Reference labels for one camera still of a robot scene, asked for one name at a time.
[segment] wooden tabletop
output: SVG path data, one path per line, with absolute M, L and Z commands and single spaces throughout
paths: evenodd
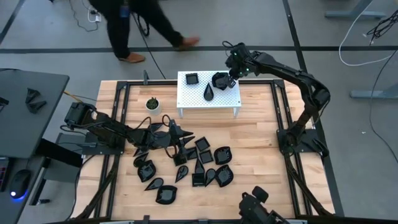
M 117 81 L 101 82 L 96 104 L 98 111 L 111 114 L 116 83 Z M 291 83 L 285 84 L 290 111 L 295 120 L 303 111 L 300 90 Z M 162 115 L 168 114 L 182 129 L 194 132 L 196 138 L 187 147 L 194 146 L 194 141 L 203 136 L 210 143 L 212 152 L 221 146 L 230 146 L 233 159 L 229 166 L 234 172 L 234 179 L 223 188 L 215 180 L 208 187 L 192 187 L 191 174 L 195 160 L 191 160 L 186 163 L 189 174 L 175 184 L 178 167 L 175 167 L 173 160 L 166 156 L 163 149 L 151 151 L 147 159 L 152 159 L 157 168 L 155 177 L 163 178 L 165 185 L 178 188 L 174 203 L 160 205 L 155 202 L 156 190 L 144 191 L 150 180 L 141 183 L 137 168 L 133 166 L 135 147 L 126 142 L 126 150 L 119 165 L 112 220 L 142 220 L 144 215 L 150 215 L 152 220 L 236 219 L 240 218 L 238 204 L 241 194 L 251 193 L 256 185 L 269 194 L 265 204 L 268 211 L 275 210 L 285 218 L 294 217 L 286 167 L 275 133 L 277 120 L 271 88 L 269 85 L 241 85 L 240 91 L 243 104 L 237 118 L 233 118 L 232 109 L 203 109 L 184 110 L 184 117 L 180 119 L 176 109 L 177 86 L 131 87 L 127 125 L 135 127 L 147 117 L 149 114 L 145 102 L 152 96 L 156 97 L 162 105 L 162 114 L 153 116 L 152 122 L 161 122 Z M 283 105 L 279 90 L 278 95 L 280 105 Z M 123 96 L 124 93 L 121 94 L 117 120 L 120 120 Z M 282 116 L 284 126 L 287 127 L 284 111 Z M 301 153 L 301 159 L 308 188 L 328 211 L 334 212 L 320 156 L 307 152 Z M 82 169 L 72 217 L 83 211 L 97 191 L 102 162 L 103 156 L 96 156 Z M 214 162 L 204 166 L 206 170 L 219 167 Z M 300 209 L 305 213 L 301 191 L 297 185 L 296 188 Z M 106 203 L 103 203 L 102 215 L 105 210 Z

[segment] succulent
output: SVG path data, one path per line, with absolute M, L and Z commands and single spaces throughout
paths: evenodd
M 152 97 L 147 101 L 147 108 L 150 110 L 156 109 L 156 107 L 159 105 L 159 102 L 156 100 L 156 98 Z

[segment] white pot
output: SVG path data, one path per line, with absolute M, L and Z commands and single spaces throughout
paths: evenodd
M 155 109 L 153 109 L 153 110 L 149 109 L 147 107 L 147 103 L 146 102 L 145 102 L 145 107 L 147 108 L 148 113 L 150 115 L 153 115 L 153 116 L 157 116 L 157 115 L 159 115 L 162 112 L 162 107 L 160 106 L 159 100 L 157 100 L 157 107 Z

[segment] black desk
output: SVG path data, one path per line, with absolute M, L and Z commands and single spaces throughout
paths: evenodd
M 18 222 L 41 169 L 46 168 L 51 159 L 75 167 L 81 165 L 79 154 L 42 139 L 68 81 L 66 75 L 13 70 L 0 72 L 0 96 L 9 101 L 0 111 L 0 156 L 13 157 L 14 160 L 6 190 L 0 192 L 1 223 Z M 27 88 L 40 92 L 41 97 L 37 100 L 47 101 L 37 114 L 30 113 L 25 105 Z M 63 157 L 75 160 L 71 163 Z M 28 191 L 24 198 L 13 200 L 9 195 L 10 181 L 26 165 L 32 173 Z
M 0 96 L 9 101 L 0 111 L 0 155 L 24 159 L 33 155 L 68 81 L 67 75 L 0 72 Z M 25 105 L 28 88 L 40 92 L 37 101 L 47 101 L 37 114 L 30 113 Z

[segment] white pegboard shelf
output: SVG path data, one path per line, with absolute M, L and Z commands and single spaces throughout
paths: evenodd
M 242 107 L 239 82 L 236 80 L 236 84 L 233 88 L 227 87 L 224 91 L 215 88 L 211 84 L 211 78 L 217 72 L 228 71 L 178 72 L 177 108 L 181 117 L 183 115 L 183 109 L 194 108 L 234 108 L 234 115 L 238 115 L 238 111 L 240 107 Z M 185 75 L 189 73 L 197 73 L 199 83 L 187 85 Z M 214 93 L 214 98 L 211 101 L 206 101 L 203 97 L 207 83 L 210 83 Z

